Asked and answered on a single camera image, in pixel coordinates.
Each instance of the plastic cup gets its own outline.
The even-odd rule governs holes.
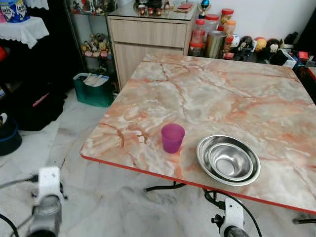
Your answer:
[[[170,123],[161,130],[163,149],[168,153],[176,153],[186,134],[183,127],[178,124]]]

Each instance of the stainless steel bowl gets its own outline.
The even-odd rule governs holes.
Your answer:
[[[252,183],[261,168],[258,156],[249,146],[227,135],[202,139],[197,145],[197,158],[208,175],[233,186]]]

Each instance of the green bin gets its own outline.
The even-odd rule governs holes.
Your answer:
[[[109,77],[101,76],[101,78],[105,79],[105,82],[100,86],[93,87],[83,82],[88,76],[88,73],[79,73],[74,77],[77,100],[97,107],[109,107],[114,101]]]

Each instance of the white cloth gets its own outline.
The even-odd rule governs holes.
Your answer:
[[[0,23],[0,39],[17,40],[32,48],[49,32],[40,17],[31,16],[30,19],[19,23]]]
[[[48,3],[47,0],[24,0],[24,4],[28,7],[34,8],[45,8],[48,10]]]

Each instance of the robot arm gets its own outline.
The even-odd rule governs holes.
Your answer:
[[[212,223],[215,223],[219,228],[221,237],[249,237],[243,229],[243,207],[233,200],[226,198],[225,201],[216,201],[216,193],[211,197],[207,190],[204,190],[205,198],[212,204],[225,211],[225,216],[221,217],[216,214],[212,218]]]
[[[33,207],[33,221],[27,237],[58,237],[64,199],[58,167],[39,170],[39,193]]]

